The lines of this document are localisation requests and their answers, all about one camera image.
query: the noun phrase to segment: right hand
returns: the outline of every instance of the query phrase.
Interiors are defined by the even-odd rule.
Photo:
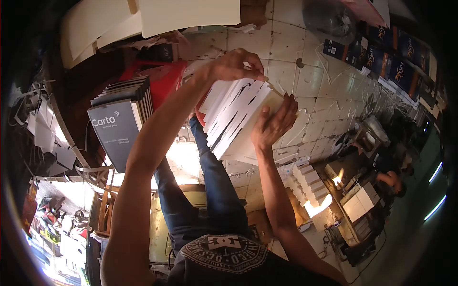
[[[251,70],[245,68],[244,62],[251,66]],[[257,54],[249,53],[244,49],[235,49],[221,58],[208,64],[209,78],[213,81],[235,81],[241,78],[251,78],[258,81],[266,81],[264,67]]]
[[[297,101],[286,93],[280,109],[270,116],[269,107],[263,106],[251,132],[251,141],[256,150],[271,150],[272,145],[293,127],[297,119]]]

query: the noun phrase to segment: jeans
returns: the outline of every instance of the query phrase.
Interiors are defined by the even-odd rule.
[[[238,234],[251,238],[246,211],[222,162],[210,152],[207,134],[196,117],[191,118],[189,123],[205,178],[207,216],[199,216],[198,209],[185,197],[164,158],[154,177],[173,250],[177,252],[187,243],[206,234]]]

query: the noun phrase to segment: man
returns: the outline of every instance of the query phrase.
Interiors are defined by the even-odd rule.
[[[244,62],[251,70],[244,68]],[[197,71],[144,124],[127,160],[124,182],[113,208],[110,239],[102,262],[103,285],[347,284],[337,269],[318,258],[297,230],[293,208],[275,167],[272,145],[296,120],[293,96],[286,95],[273,116],[263,107],[251,134],[267,215],[289,262],[249,239],[246,212],[222,163],[208,149],[196,118],[191,118],[190,124],[205,176],[208,217],[198,216],[163,160],[183,122],[211,85],[216,80],[245,77],[265,80],[262,64],[256,54],[233,50]],[[161,209],[177,254],[166,281],[157,279],[148,269],[150,184],[154,172]]]
[[[359,144],[352,143],[352,146],[358,148],[358,154],[361,159],[367,161],[366,155],[363,154],[362,147]],[[373,166],[377,171],[376,181],[386,183],[391,190],[391,195],[395,195],[399,198],[405,196],[407,187],[401,181],[401,168],[384,147],[379,147],[376,157],[373,162]]]

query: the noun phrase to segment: paper scrap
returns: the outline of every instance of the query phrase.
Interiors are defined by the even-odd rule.
[[[62,144],[62,146],[55,144],[54,151],[56,153],[57,162],[72,170],[75,164],[76,155],[71,147],[67,144]]]

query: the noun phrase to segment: white paper pile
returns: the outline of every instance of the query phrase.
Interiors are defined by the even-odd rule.
[[[218,160],[237,160],[258,165],[251,130],[261,108],[278,110],[283,96],[271,84],[252,79],[217,81],[199,108],[205,113],[208,147]]]
[[[76,155],[65,140],[56,116],[45,99],[42,99],[36,114],[29,114],[26,122],[27,129],[34,136],[35,146],[40,147],[43,153],[49,152],[56,157],[48,169],[48,175],[55,176],[72,170]]]

